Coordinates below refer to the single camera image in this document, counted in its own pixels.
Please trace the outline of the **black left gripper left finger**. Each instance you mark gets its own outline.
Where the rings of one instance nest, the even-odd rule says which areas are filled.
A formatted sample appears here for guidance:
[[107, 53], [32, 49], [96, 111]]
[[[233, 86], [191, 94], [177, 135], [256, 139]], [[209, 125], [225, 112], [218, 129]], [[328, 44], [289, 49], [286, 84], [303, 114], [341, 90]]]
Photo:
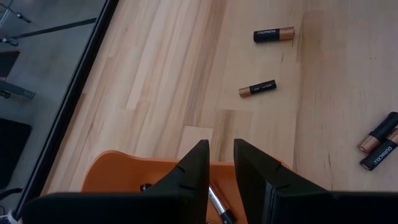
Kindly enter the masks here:
[[199, 141], [153, 186], [138, 193], [55, 193], [23, 209], [23, 224], [205, 224], [209, 142]]

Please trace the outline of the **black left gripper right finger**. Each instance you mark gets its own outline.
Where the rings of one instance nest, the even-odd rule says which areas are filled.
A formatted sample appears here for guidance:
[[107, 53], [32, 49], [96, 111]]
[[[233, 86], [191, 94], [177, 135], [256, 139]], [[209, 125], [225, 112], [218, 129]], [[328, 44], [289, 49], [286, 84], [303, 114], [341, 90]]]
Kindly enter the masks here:
[[398, 192], [329, 191], [243, 139], [234, 168], [248, 224], [398, 224]]

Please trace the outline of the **black copper battery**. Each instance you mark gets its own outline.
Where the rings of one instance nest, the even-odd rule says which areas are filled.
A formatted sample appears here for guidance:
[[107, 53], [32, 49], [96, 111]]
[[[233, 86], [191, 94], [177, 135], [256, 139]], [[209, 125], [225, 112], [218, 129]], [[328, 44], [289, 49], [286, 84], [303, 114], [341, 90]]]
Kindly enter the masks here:
[[253, 33], [255, 43], [272, 42], [280, 40], [291, 40], [295, 36], [294, 27], [258, 30]]
[[276, 88], [277, 88], [277, 85], [276, 85], [275, 80], [270, 80], [267, 82], [258, 83], [258, 84], [251, 85], [251, 86], [248, 86], [245, 88], [241, 88], [241, 89], [239, 89], [239, 95], [240, 95], [240, 97], [244, 98], [244, 97], [248, 97], [248, 96], [262, 93], [265, 91], [274, 90]]
[[374, 170], [395, 148], [398, 147], [398, 128], [394, 128], [387, 139], [367, 157], [360, 161], [366, 170]]
[[358, 149], [369, 154], [377, 148], [398, 125], [398, 112], [390, 112], [358, 145]]

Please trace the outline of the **orange plastic bin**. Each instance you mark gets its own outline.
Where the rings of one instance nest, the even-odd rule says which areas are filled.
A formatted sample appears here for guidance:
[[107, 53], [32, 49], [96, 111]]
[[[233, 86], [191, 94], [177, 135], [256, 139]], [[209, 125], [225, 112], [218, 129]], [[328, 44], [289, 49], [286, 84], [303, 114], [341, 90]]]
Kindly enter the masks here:
[[[92, 163], [82, 184], [82, 192], [138, 192], [142, 184], [154, 184], [169, 173], [177, 160], [140, 158], [119, 151], [106, 151]], [[237, 218], [248, 224], [239, 195], [234, 164], [211, 162], [210, 183], [217, 196]]]

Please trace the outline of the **black flat floor panel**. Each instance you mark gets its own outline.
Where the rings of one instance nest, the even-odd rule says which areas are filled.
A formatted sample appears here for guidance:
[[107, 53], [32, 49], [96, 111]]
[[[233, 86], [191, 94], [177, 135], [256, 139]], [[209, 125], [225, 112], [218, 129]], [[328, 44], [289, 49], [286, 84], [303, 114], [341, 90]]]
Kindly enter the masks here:
[[0, 118], [0, 189], [8, 186], [32, 127]]

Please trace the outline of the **dark metal floor bar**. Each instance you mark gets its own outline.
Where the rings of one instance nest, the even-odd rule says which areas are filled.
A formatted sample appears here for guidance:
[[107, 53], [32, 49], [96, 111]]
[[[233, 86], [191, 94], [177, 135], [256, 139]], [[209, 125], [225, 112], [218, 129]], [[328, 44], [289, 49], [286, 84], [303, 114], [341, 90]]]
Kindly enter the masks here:
[[35, 93], [32, 91], [0, 80], [0, 96], [9, 98], [11, 94], [24, 96], [29, 99], [33, 99], [35, 96]]

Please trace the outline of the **black aluminium table frame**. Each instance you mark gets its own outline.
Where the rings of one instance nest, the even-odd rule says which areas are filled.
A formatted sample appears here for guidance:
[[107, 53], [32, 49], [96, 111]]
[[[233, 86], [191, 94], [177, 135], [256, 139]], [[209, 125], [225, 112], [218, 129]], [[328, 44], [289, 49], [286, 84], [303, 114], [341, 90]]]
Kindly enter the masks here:
[[119, 1], [120, 0], [105, 0], [99, 15], [94, 18], [93, 28], [83, 47], [82, 53], [79, 55], [71, 80], [68, 82], [60, 106], [57, 109], [57, 113], [51, 122], [51, 127], [44, 142], [44, 146], [24, 186], [21, 199], [11, 212], [12, 218], [17, 221], [21, 219], [26, 203], [39, 197], [45, 187], [59, 152], [60, 145], [66, 135], [68, 125], [72, 120], [72, 115], [76, 109], [78, 100], [80, 99], [88, 75]]

